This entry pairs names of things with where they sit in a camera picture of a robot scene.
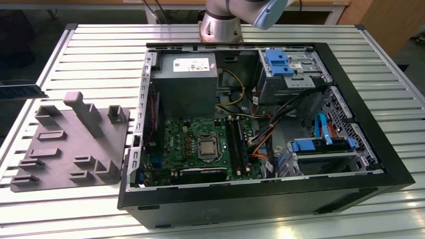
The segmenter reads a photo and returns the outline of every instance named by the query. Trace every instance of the black plastic frame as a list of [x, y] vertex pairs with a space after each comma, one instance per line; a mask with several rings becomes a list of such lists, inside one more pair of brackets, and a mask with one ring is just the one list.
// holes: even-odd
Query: black plastic frame
[[[270, 47], [270, 46], [307, 46], [313, 47], [318, 53], [318, 56], [323, 62], [327, 72], [334, 80], [334, 84], [338, 87], [342, 98], [350, 108], [354, 115], [354, 122], [359, 125], [362, 133], [369, 141], [373, 152], [379, 159], [383, 166], [385, 173], [355, 175], [346, 177], [317, 177], [305, 180], [287, 180], [279, 182], [266, 182], [255, 184], [242, 185], [222, 185], [214, 187], [198, 187], [198, 188], [164, 188], [152, 191], [125, 192], [126, 185], [126, 169], [128, 161], [122, 168], [122, 179], [118, 195], [118, 209], [128, 206], [152, 206], [166, 203], [181, 203], [190, 201], [206, 201], [231, 198], [257, 197], [275, 194], [293, 194], [302, 192], [314, 192], [325, 190], [341, 190], [341, 189], [358, 189], [358, 192], [373, 192], [377, 188], [387, 188], [383, 192], [397, 191], [401, 188], [414, 183], [413, 177], [395, 153], [393, 146], [378, 126], [375, 119], [366, 107], [363, 100], [351, 84], [351, 81], [337, 61], [335, 56], [326, 43], [154, 43], [146, 44], [148, 48], [173, 47], [173, 49], [181, 49], [180, 47], [194, 47], [194, 50], [199, 46], [223, 47], [231, 48], [250, 48], [250, 47]], [[361, 194], [362, 197], [367, 197], [369, 193]], [[338, 208], [349, 205], [351, 202], [341, 202], [343, 205], [338, 205]]]

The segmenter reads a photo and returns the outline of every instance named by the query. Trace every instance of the green motherboard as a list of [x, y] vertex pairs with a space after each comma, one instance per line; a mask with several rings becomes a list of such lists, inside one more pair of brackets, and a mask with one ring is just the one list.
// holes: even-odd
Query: green motherboard
[[[253, 136], [250, 120], [239, 120], [243, 138]], [[217, 157], [210, 160], [199, 159], [199, 142], [214, 142]], [[231, 158], [229, 153], [225, 119], [188, 119], [168, 120], [165, 123], [165, 150], [162, 154], [162, 169], [219, 167], [227, 172], [226, 181], [261, 178], [259, 163], [249, 164], [249, 171], [234, 174], [231, 170]], [[209, 147], [203, 147], [203, 153], [209, 153]]]

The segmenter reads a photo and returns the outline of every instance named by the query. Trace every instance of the green circuit board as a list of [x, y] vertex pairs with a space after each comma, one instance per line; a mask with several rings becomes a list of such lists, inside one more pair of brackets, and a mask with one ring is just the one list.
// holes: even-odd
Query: green circuit board
[[[245, 138], [253, 136], [250, 120], [239, 121]], [[198, 158], [198, 139], [215, 139], [218, 157], [211, 162]], [[227, 170], [227, 181], [261, 178], [259, 164], [249, 165], [245, 175], [234, 175], [227, 151], [225, 120], [223, 119], [188, 119], [168, 120], [165, 126], [164, 168], [223, 167]]]

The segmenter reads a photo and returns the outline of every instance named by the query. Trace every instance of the chip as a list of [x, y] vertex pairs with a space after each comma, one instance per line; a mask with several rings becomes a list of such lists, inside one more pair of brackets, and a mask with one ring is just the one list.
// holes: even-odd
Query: chip
[[214, 142], [203, 141], [199, 142], [201, 155], [214, 155]]

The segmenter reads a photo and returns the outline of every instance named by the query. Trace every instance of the white slotted table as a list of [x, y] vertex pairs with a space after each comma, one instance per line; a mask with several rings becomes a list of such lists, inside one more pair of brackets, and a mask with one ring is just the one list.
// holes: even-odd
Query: white slotted table
[[118, 211], [118, 184], [13, 193], [40, 105], [81, 91], [97, 108], [120, 104], [136, 114], [146, 42], [198, 42], [197, 25], [78, 25], [65, 30], [37, 84], [48, 100], [28, 100], [0, 149], [0, 237], [34, 238], [422, 238], [425, 236], [425, 99], [365, 30], [354, 26], [242, 26], [245, 42], [326, 42], [415, 184], [343, 212], [148, 230]]

